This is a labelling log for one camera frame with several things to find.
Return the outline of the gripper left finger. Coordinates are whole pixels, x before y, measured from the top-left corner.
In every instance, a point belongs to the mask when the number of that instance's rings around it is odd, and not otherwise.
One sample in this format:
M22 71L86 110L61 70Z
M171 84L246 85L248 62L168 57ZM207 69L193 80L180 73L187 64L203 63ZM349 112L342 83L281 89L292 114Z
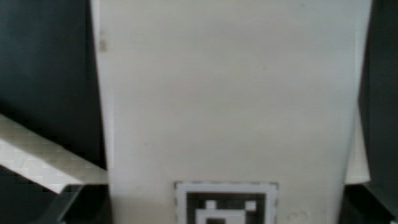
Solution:
M66 186L52 202L49 210L38 220L38 224L66 224L65 217L77 202L82 190L84 190L82 185Z

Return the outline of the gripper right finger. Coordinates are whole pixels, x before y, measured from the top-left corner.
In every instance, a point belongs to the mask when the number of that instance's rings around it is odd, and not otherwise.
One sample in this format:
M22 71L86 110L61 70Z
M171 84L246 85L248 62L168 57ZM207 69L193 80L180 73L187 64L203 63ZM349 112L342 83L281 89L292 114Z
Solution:
M374 182L365 186L392 215L390 224L398 224L398 187Z

